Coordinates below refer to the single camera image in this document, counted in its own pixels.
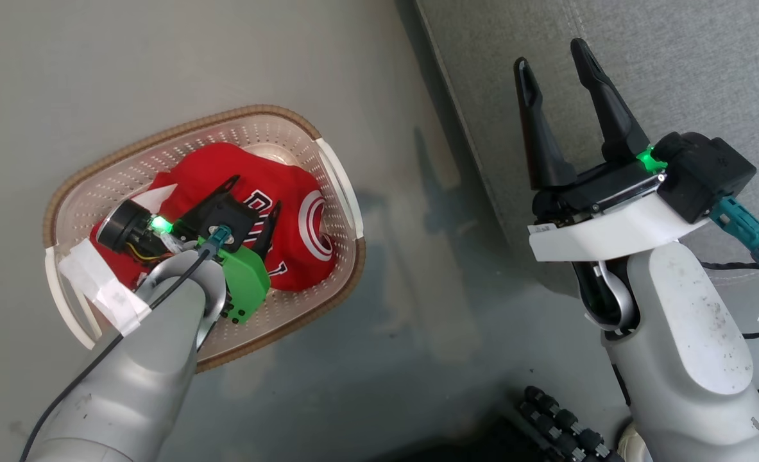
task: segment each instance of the gray fabric surface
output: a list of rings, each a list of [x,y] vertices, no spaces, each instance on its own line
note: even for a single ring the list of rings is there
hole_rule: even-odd
[[[547,120],[577,169],[600,163],[601,132],[569,43],[588,41],[650,140],[722,137],[758,168],[740,196],[759,217],[759,2],[420,0],[482,180],[512,248],[532,270],[534,219],[512,65],[525,56]],[[709,261],[748,260],[714,226],[687,237]],[[749,275],[738,278],[746,282]]]

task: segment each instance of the gray floor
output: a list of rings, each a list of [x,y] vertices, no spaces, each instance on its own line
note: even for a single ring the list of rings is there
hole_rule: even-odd
[[[260,102],[336,150],[368,265],[335,311],[197,375],[161,460],[370,459],[466,434],[527,384],[613,433],[627,411],[597,333],[509,251],[428,57],[408,2],[0,1],[0,460],[85,354],[43,275],[48,197],[124,144]]]

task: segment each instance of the teal cable connector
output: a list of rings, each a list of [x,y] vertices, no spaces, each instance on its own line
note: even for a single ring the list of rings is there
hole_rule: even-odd
[[[710,211],[710,219],[745,245],[759,265],[759,221],[735,197],[722,197]]]

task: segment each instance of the perforated basket wall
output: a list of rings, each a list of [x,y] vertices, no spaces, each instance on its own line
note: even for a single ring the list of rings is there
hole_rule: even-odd
[[[344,300],[364,266],[359,205],[336,155],[305,118],[285,108],[247,106],[153,135],[115,152],[69,178],[49,204],[43,239],[49,286],[64,321],[91,346],[107,321],[56,270],[68,248],[128,196],[141,193],[158,172],[170,170],[206,144],[229,142],[262,157],[303,167],[320,183],[323,226],[332,238],[336,266],[317,286],[291,293],[271,290],[264,305],[235,325],[220,319],[198,353],[198,371],[226,363],[279,339]]]

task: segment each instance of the green plastic part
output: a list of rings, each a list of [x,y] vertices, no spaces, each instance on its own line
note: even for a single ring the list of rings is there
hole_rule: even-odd
[[[637,155],[636,158],[641,160],[641,163],[644,164],[644,169],[650,173],[661,172],[661,170],[667,168],[667,162],[655,160],[655,158],[652,157],[652,146],[648,146],[647,149],[644,150],[643,153]]]
[[[244,323],[262,306],[268,289],[271,289],[268,270],[259,255],[246,246],[234,253],[220,249],[217,255],[230,292],[230,302],[223,310],[223,317],[235,324]]]

